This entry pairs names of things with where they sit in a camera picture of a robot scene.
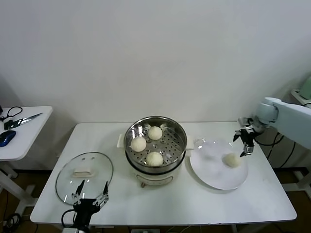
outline floor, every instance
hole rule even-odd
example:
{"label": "floor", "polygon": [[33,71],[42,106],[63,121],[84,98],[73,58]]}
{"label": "floor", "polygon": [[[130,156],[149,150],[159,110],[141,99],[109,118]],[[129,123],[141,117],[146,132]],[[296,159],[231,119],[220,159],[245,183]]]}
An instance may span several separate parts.
{"label": "floor", "polygon": [[[288,171],[279,171],[276,173],[281,183],[293,183],[296,182],[294,175]],[[30,184],[35,184],[35,190],[33,192],[34,197],[39,197],[40,193],[49,178],[49,174],[30,174],[30,173],[20,173],[19,176],[14,179],[14,181],[21,186],[26,188]],[[2,191],[0,194],[0,221],[3,219],[3,214],[7,202],[8,204],[6,210],[6,217],[14,213],[14,210],[17,207],[18,199],[13,195],[8,194],[6,191]],[[288,193],[288,196],[297,211],[297,219],[290,222],[281,222],[277,226],[275,224],[270,224],[259,233],[282,233],[283,232],[294,232],[294,233],[310,233],[311,232],[311,201],[305,195],[304,192],[291,192]],[[35,233],[36,224],[32,223],[29,219],[29,214],[31,213],[32,208],[26,209],[22,217],[22,224],[17,229],[16,233]],[[170,227],[154,227],[160,228],[161,233],[165,233]],[[113,229],[104,229],[105,233],[128,233],[131,229],[137,229],[137,227],[116,227]],[[175,227],[171,232],[181,232],[184,227]],[[203,233],[230,233],[230,226],[202,226],[201,230]],[[36,233],[59,233],[59,229],[50,225],[38,225]],[[92,229],[92,233],[101,233],[101,229]],[[199,233],[200,227],[191,227],[184,231],[184,233]]]}

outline white table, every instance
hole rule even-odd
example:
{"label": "white table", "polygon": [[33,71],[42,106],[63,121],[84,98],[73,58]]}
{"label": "white table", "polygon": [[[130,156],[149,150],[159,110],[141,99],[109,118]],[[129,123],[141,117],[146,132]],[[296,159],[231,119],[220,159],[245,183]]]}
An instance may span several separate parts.
{"label": "white table", "polygon": [[[311,108],[311,100],[306,100],[299,94],[299,89],[294,89],[291,91],[292,96],[299,102],[301,105],[307,104],[306,107]],[[310,150],[306,149],[306,154],[311,154]],[[305,191],[311,200],[311,172],[304,176],[301,171],[294,171],[294,175],[299,180],[297,183],[284,183],[282,184],[286,192],[291,191]]]}
{"label": "white table", "polygon": [[[239,128],[236,122],[181,125],[193,138],[224,138],[228,141],[232,141]],[[184,160],[177,179],[170,184],[141,188],[131,173],[123,149],[116,148],[119,135],[129,126],[127,123],[78,124],[39,197],[31,221],[60,224],[62,213],[72,207],[56,196],[56,177],[70,159],[89,151],[105,153],[115,167],[109,186],[109,202],[93,215],[91,225],[242,224],[296,218],[291,202],[258,145],[247,157],[249,174],[237,190],[216,190],[204,184],[192,171],[189,158]],[[240,140],[235,143],[242,148]],[[72,224],[71,213],[65,216],[65,223]]]}
{"label": "white table", "polygon": [[[8,110],[9,108],[3,109],[1,116],[6,116]],[[20,200],[15,212],[20,215],[22,215],[26,207],[35,206],[37,199],[31,196],[35,186],[30,185],[27,187],[26,191],[24,191],[11,180],[11,177],[16,178],[17,174],[4,162],[20,160],[26,156],[36,137],[50,117],[52,107],[23,107],[23,111],[13,118],[13,120],[18,120],[25,117],[31,117],[38,113],[43,114],[26,124],[14,128],[13,130],[17,132],[16,136],[8,145],[0,148],[0,168],[8,174],[5,175],[0,172],[0,185]]]}

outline steamed bun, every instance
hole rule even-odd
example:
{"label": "steamed bun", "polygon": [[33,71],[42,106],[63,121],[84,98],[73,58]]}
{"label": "steamed bun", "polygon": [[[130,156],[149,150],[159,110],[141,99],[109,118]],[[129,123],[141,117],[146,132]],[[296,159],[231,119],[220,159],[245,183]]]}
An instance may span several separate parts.
{"label": "steamed bun", "polygon": [[146,146],[147,142],[143,137],[136,137],[131,141],[131,148],[133,151],[141,152],[146,148]]}
{"label": "steamed bun", "polygon": [[153,126],[148,130],[148,137],[151,140],[159,140],[163,135],[163,132],[160,127]]}
{"label": "steamed bun", "polygon": [[224,157],[224,163],[230,167],[238,167],[241,165],[241,158],[235,153],[229,153]]}
{"label": "steamed bun", "polygon": [[151,152],[146,157],[146,163],[148,166],[161,166],[163,163],[163,157],[158,152]]}

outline blue computer mouse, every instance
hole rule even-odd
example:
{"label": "blue computer mouse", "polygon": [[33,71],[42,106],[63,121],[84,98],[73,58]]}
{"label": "blue computer mouse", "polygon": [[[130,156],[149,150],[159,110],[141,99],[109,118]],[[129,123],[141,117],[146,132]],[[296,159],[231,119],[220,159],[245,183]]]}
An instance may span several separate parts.
{"label": "blue computer mouse", "polygon": [[16,131],[8,130],[0,134],[0,147],[5,147],[15,137]]}

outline robot arm mount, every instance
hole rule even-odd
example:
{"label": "robot arm mount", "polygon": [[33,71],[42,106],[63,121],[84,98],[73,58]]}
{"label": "robot arm mount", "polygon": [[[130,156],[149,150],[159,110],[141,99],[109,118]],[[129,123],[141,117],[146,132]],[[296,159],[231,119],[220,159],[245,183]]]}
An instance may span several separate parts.
{"label": "robot arm mount", "polygon": [[311,149],[311,109],[296,104],[284,103],[276,98],[266,97],[257,108],[255,116],[252,118],[240,118],[241,129],[236,135],[244,131],[244,154],[249,145],[249,141],[263,133],[270,126],[276,128],[278,132],[296,143]]}

